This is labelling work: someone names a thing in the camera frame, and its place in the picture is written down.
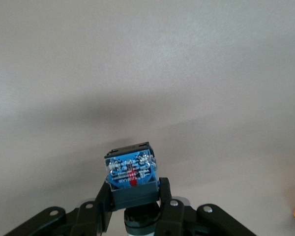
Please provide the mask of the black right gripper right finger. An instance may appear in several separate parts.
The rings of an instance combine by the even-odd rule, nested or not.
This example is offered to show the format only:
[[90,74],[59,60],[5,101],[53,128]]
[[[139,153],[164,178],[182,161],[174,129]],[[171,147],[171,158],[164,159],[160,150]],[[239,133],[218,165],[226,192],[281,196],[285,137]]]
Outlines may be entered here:
[[159,179],[159,197],[158,236],[256,236],[217,205],[204,204],[193,209],[172,197],[166,177]]

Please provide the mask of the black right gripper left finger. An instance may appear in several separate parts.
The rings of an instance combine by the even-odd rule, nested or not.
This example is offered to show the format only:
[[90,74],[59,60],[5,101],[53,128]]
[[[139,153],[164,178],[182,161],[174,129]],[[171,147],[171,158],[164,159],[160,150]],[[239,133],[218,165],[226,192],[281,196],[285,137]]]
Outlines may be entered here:
[[48,207],[4,236],[101,236],[111,218],[112,194],[103,183],[96,198],[67,213],[59,206]]

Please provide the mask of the green push button switch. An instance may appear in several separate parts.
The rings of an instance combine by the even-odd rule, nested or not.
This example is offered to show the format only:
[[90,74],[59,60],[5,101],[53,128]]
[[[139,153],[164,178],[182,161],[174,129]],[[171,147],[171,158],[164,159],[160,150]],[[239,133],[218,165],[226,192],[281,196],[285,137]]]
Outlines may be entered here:
[[128,236],[154,236],[160,215],[159,181],[149,142],[111,150],[104,157],[112,210],[124,211]]

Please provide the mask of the brown table cover sheet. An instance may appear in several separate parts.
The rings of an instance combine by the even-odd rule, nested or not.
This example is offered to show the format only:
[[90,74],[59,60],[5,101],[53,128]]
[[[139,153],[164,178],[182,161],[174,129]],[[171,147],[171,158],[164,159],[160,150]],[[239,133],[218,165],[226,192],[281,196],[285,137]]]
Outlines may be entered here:
[[0,236],[141,142],[174,196],[295,236],[295,0],[0,0]]

